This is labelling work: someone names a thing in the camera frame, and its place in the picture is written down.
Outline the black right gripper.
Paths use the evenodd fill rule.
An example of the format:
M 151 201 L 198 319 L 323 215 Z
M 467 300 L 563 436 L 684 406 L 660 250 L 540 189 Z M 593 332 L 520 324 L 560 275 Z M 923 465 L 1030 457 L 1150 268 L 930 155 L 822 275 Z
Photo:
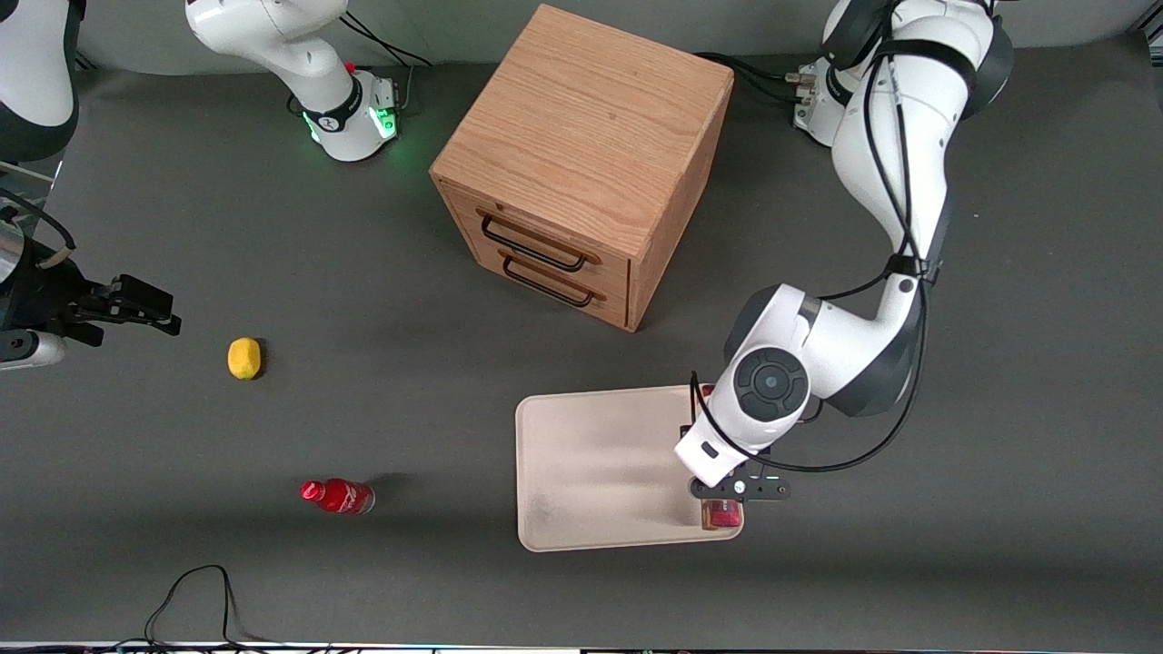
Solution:
M 172 296 L 133 276 L 99 286 L 74 262 L 37 266 L 49 255 L 40 243 L 3 243 L 3 330 L 48 330 L 69 322 L 69 339 L 104 344 L 99 324 L 142 324 L 169 336 L 180 334 Z

